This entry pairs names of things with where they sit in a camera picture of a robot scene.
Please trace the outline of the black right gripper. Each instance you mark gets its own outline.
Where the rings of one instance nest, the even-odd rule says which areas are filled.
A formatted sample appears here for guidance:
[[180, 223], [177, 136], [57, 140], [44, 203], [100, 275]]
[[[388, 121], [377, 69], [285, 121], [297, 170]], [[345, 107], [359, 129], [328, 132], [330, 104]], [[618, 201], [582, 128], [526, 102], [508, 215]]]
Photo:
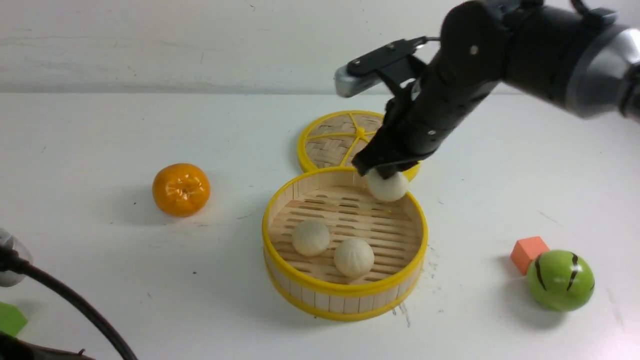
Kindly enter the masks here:
[[446, 137], [498, 86], [503, 55], [439, 50], [407, 96], [396, 100], [391, 123], [356, 153], [352, 166], [384, 180], [432, 156]]

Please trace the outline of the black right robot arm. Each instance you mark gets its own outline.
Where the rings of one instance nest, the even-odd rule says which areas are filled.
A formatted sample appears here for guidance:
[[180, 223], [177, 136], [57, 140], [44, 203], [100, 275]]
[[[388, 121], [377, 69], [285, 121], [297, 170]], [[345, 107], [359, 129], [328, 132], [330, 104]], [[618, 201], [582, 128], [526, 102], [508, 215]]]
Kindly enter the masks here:
[[499, 84], [581, 119], [638, 121], [639, 30], [613, 10], [571, 4], [469, 0], [446, 14], [438, 36], [398, 39], [341, 68], [339, 96], [377, 84], [393, 95], [352, 160], [357, 173], [388, 179], [429, 158]]

